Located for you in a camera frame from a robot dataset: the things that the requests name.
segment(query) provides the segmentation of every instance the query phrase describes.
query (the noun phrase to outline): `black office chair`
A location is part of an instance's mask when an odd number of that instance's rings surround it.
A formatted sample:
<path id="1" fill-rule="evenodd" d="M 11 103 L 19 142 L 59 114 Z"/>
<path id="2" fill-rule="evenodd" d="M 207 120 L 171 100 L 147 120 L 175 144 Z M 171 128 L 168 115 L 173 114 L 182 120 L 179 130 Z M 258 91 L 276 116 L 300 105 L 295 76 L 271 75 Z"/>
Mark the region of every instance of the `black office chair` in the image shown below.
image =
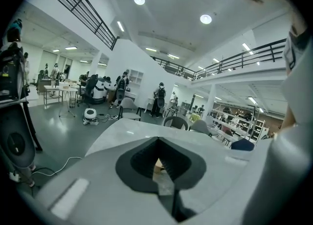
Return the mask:
<path id="1" fill-rule="evenodd" d="M 170 127 L 181 129 L 182 126 L 184 125 L 185 126 L 185 130 L 188 130 L 187 122 L 184 119 L 180 118 L 180 117 L 169 116 L 169 117 L 165 118 L 163 125 L 165 126 L 168 121 L 172 121 Z"/>

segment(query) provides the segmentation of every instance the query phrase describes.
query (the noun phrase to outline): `gray chair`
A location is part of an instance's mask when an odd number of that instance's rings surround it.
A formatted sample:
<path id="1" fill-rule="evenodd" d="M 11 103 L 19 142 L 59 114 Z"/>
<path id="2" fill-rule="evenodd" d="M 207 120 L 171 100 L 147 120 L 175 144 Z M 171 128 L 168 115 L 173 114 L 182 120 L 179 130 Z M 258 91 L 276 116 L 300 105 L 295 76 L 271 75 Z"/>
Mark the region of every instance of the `gray chair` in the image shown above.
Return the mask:
<path id="1" fill-rule="evenodd" d="M 137 113 L 131 113 L 131 112 L 124 112 L 124 110 L 137 110 Z M 121 102 L 118 119 L 120 118 L 126 118 L 130 120 L 141 120 L 141 108 L 137 107 L 134 103 L 134 101 L 131 98 L 124 98 Z"/>
<path id="2" fill-rule="evenodd" d="M 164 124 L 163 125 L 165 126 L 166 123 L 169 122 L 169 121 L 172 121 L 171 124 L 170 124 L 170 127 L 181 129 L 182 126 L 184 125 L 185 126 L 185 130 L 188 130 L 188 124 L 187 124 L 187 122 L 183 118 L 180 118 L 180 117 L 177 117 L 177 116 L 169 116 L 169 117 L 167 117 L 164 120 Z"/>
<path id="3" fill-rule="evenodd" d="M 194 130 L 199 133 L 212 136 L 209 129 L 207 128 L 206 122 L 203 120 L 197 120 L 193 125 L 190 126 L 189 130 Z"/>

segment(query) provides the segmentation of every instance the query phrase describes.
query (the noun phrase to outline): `cable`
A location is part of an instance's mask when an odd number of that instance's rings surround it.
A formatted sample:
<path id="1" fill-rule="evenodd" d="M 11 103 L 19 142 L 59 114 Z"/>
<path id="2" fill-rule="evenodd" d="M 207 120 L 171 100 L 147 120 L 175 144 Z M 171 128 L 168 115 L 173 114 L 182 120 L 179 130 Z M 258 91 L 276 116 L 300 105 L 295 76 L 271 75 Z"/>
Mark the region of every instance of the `cable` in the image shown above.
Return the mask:
<path id="1" fill-rule="evenodd" d="M 47 175 L 47 174 L 42 173 L 42 172 L 39 172 L 39 171 L 33 172 L 32 175 L 35 174 L 35 173 L 38 173 L 38 174 L 42 174 L 42 175 L 49 176 L 49 177 L 50 177 L 50 176 L 53 176 L 53 175 L 55 175 L 56 173 L 59 173 L 62 169 L 64 169 L 65 166 L 67 165 L 69 159 L 73 159 L 73 158 L 82 159 L 81 157 L 70 157 L 70 158 L 68 158 L 67 161 L 66 161 L 66 163 L 64 164 L 64 166 L 63 166 L 60 170 L 54 172 L 52 175 Z"/>

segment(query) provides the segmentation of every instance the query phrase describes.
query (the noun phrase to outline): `chair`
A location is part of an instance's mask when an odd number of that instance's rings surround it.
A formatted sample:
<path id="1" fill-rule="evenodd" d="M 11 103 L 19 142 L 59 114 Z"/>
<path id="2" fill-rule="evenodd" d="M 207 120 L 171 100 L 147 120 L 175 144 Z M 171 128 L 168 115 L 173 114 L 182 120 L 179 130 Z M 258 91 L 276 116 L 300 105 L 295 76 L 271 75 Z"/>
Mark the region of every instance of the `chair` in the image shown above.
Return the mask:
<path id="1" fill-rule="evenodd" d="M 199 133 L 211 135 L 209 129 L 207 128 L 206 122 L 203 120 L 197 120 L 193 125 L 189 127 L 189 130 L 194 130 Z"/>
<path id="2" fill-rule="evenodd" d="M 230 148 L 235 150 L 252 151 L 254 149 L 254 144 L 243 138 L 241 140 L 233 142 L 230 145 Z"/>
<path id="3" fill-rule="evenodd" d="M 180 118 L 180 117 L 177 117 L 177 116 L 169 116 L 169 117 L 167 117 L 164 120 L 164 124 L 163 125 L 165 126 L 165 124 L 168 121 L 172 121 L 170 127 L 181 129 L 182 126 L 184 125 L 185 126 L 185 130 L 188 130 L 188 124 L 187 124 L 187 122 L 183 118 Z"/>
<path id="4" fill-rule="evenodd" d="M 124 112 L 125 109 L 137 110 L 137 113 L 130 113 L 130 112 L 126 113 Z M 126 97 L 122 100 L 121 105 L 120 105 L 118 120 L 120 118 L 141 121 L 141 108 L 137 107 L 131 98 Z"/>
<path id="5" fill-rule="evenodd" d="M 174 108 L 172 108 L 172 109 L 169 109 L 168 110 L 168 113 L 167 113 L 167 115 L 166 115 L 166 117 L 168 116 L 168 114 L 171 112 L 172 113 L 172 116 L 173 115 L 175 115 L 176 114 L 176 116 L 177 116 L 177 113 L 180 111 L 180 106 L 178 106 L 178 107 L 174 107 Z"/>

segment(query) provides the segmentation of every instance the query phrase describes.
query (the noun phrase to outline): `staircase railing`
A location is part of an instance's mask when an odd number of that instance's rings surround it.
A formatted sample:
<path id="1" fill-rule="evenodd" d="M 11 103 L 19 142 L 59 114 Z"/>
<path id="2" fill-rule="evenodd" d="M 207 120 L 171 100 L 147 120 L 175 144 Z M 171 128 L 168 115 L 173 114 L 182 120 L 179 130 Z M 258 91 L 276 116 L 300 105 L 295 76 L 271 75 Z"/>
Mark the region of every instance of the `staircase railing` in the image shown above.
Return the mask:
<path id="1" fill-rule="evenodd" d="M 218 63 L 212 64 L 196 72 L 194 80 L 214 76 L 223 72 L 231 72 L 237 68 L 249 65 L 262 65 L 264 62 L 275 62 L 282 59 L 282 53 L 286 45 L 286 39 L 256 47 L 249 51 L 231 56 Z"/>
<path id="2" fill-rule="evenodd" d="M 190 81 L 193 81 L 194 78 L 195 78 L 195 75 L 196 75 L 196 72 L 189 69 L 189 68 L 186 68 L 186 67 L 183 67 L 183 66 L 180 66 L 180 65 L 177 65 L 175 63 L 171 63 L 169 61 L 166 61 L 166 60 L 163 60 L 163 59 L 160 59 L 160 58 L 157 58 L 157 57 L 154 57 L 154 56 L 151 56 L 153 60 L 155 60 L 162 68 L 165 69 L 166 72 L 170 73 L 170 74 L 175 74 L 177 76 L 181 76 L 181 77 L 184 77 L 185 79 L 188 79 Z"/>
<path id="3" fill-rule="evenodd" d="M 58 1 L 89 28 L 109 49 L 113 50 L 117 38 L 88 0 Z"/>

